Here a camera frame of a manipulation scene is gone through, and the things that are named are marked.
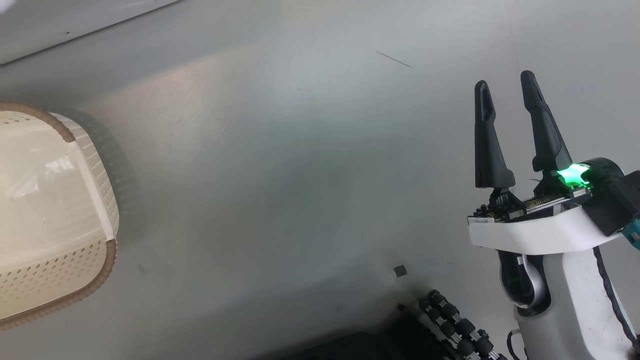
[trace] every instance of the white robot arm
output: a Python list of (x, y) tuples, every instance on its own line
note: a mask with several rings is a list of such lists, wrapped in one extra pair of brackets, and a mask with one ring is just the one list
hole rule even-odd
[[(495, 134), (488, 85), (478, 82), (476, 187), (493, 192), (468, 217), (471, 242), (498, 251), (529, 360), (639, 359), (598, 246), (637, 224), (640, 171), (625, 175), (604, 158), (574, 164), (534, 74), (522, 72), (521, 82), (536, 146), (533, 169), (542, 180), (530, 199), (509, 191), (515, 177)], [(640, 240), (633, 231), (625, 235)]]

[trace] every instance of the perforated plastic basket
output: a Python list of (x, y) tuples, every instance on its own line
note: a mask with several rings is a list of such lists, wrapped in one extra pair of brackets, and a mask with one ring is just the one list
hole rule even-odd
[(0, 102), (0, 329), (84, 299), (109, 276), (119, 213), (86, 131)]

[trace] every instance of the gray floor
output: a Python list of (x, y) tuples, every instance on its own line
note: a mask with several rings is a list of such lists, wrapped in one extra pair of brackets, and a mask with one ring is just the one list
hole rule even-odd
[[(1, 97), (89, 130), (122, 212), (104, 287), (0, 334), (3, 358), (246, 359), (376, 325), (432, 287), (505, 351), (497, 257), (465, 222), (488, 196), (473, 86), (491, 86), (519, 196), (536, 177), (524, 69), (575, 160), (640, 168), (639, 14), (635, 0), (185, 0), (1, 67)], [(640, 253), (620, 240), (605, 256), (639, 328)]]

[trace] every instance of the black cable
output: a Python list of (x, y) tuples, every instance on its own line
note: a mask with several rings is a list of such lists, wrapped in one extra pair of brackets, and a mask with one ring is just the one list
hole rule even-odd
[(513, 336), (513, 331), (509, 331), (509, 334), (507, 335), (507, 350), (509, 350), (509, 354), (511, 355), (513, 360), (520, 360), (520, 358), (516, 356), (516, 353), (513, 351), (513, 345), (511, 344), (512, 336)]
[(593, 255), (596, 257), (596, 263), (598, 264), (598, 272), (600, 273), (600, 277), (602, 278), (602, 284), (604, 285), (604, 291), (607, 294), (607, 297), (611, 301), (611, 307), (613, 308), (613, 313), (616, 315), (620, 325), (622, 325), (622, 330), (625, 332), (627, 339), (631, 341), (631, 345), (633, 345), (634, 350), (636, 351), (636, 358), (640, 358), (640, 344), (636, 338), (636, 335), (631, 331), (627, 320), (625, 319), (622, 310), (620, 309), (620, 304), (616, 299), (616, 294), (613, 292), (613, 286), (611, 285), (611, 280), (609, 279), (609, 275), (607, 274), (607, 269), (604, 267), (604, 261), (602, 261), (602, 254), (600, 253), (600, 247), (593, 248)]

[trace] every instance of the scratch mark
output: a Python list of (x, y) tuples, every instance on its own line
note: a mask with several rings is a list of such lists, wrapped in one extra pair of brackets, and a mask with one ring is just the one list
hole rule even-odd
[(386, 58), (390, 58), (391, 60), (393, 60), (393, 61), (397, 62), (398, 64), (402, 64), (402, 65), (404, 65), (404, 66), (406, 66), (406, 67), (410, 67), (411, 69), (413, 69), (413, 67), (412, 67), (411, 65), (407, 65), (407, 64), (405, 64), (405, 63), (403, 63), (403, 62), (401, 62), (401, 61), (397, 61), (396, 59), (392, 58), (392, 57), (391, 57), (391, 56), (389, 56), (389, 55), (385, 55), (385, 54), (383, 54), (383, 53), (381, 53), (381, 52), (379, 52), (379, 51), (376, 51), (376, 53), (378, 53), (378, 54), (380, 54), (380, 55), (382, 55), (382, 56), (384, 56), (384, 57), (386, 57)]
[(189, 118), (186, 118), (186, 119), (179, 119), (179, 120), (176, 120), (176, 121), (170, 121), (169, 125), (176, 125), (176, 124), (180, 124), (181, 122), (185, 122), (185, 121), (189, 121), (189, 120), (190, 120)]

